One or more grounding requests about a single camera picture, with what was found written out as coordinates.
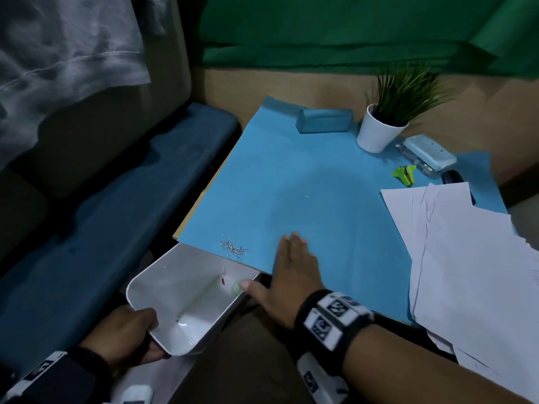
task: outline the printed logo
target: printed logo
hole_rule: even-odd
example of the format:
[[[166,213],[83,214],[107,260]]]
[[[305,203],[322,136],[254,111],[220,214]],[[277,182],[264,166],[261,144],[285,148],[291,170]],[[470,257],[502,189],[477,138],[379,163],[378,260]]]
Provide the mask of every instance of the printed logo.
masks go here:
[[[310,329],[314,332],[318,339],[324,341],[329,331],[332,329],[332,326],[327,322],[326,319],[324,319],[322,316],[319,316],[315,320],[313,327],[311,327]]]
[[[359,303],[357,303],[354,299],[352,299],[350,296],[343,295],[341,296],[341,299],[345,301],[350,306],[360,306]]]
[[[341,317],[343,314],[345,314],[348,311],[348,307],[344,305],[340,300],[335,299],[333,302],[331,302],[327,309],[335,315],[335,317]]]
[[[318,390],[318,383],[316,383],[316,380],[310,371],[307,371],[307,373],[303,375],[303,379],[305,380],[305,384],[307,385],[307,388],[311,394]]]
[[[33,369],[24,378],[24,380],[34,381],[39,376],[39,374],[45,372],[53,363],[54,363],[53,360],[44,360],[39,366],[37,366],[35,369]]]

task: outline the hand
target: hand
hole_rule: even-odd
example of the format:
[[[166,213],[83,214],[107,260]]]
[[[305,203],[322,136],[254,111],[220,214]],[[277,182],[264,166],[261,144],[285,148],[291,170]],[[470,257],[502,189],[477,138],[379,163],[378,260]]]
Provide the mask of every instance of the hand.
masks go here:
[[[311,293],[325,286],[320,278],[318,260],[309,253],[306,240],[293,232],[290,239],[285,235],[279,241],[270,289],[250,280],[243,281],[241,288],[276,322],[293,329],[302,303]]]
[[[168,356],[147,333],[157,325],[154,309],[134,311],[129,305],[120,306],[80,346],[103,357],[113,371],[151,363]]]

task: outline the black sleeve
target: black sleeve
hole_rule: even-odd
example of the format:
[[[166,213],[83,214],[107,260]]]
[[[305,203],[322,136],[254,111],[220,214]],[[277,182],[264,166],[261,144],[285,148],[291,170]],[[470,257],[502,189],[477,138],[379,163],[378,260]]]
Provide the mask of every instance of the black sleeve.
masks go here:
[[[6,404],[102,404],[109,401],[111,384],[107,363],[77,346]]]

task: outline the potted plant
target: potted plant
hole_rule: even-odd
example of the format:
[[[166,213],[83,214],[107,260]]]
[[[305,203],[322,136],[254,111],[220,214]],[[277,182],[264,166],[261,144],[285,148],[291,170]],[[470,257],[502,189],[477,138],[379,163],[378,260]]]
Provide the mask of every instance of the potted plant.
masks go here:
[[[380,153],[414,117],[450,101],[436,74],[426,67],[384,70],[378,78],[378,103],[367,107],[356,142]]]

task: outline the stack of papers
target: stack of papers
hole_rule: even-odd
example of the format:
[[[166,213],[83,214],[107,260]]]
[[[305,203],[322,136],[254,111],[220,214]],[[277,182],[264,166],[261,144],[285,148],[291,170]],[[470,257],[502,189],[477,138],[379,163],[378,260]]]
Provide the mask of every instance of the stack of papers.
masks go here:
[[[539,403],[539,252],[468,183],[382,190],[412,258],[410,313],[459,364]]]

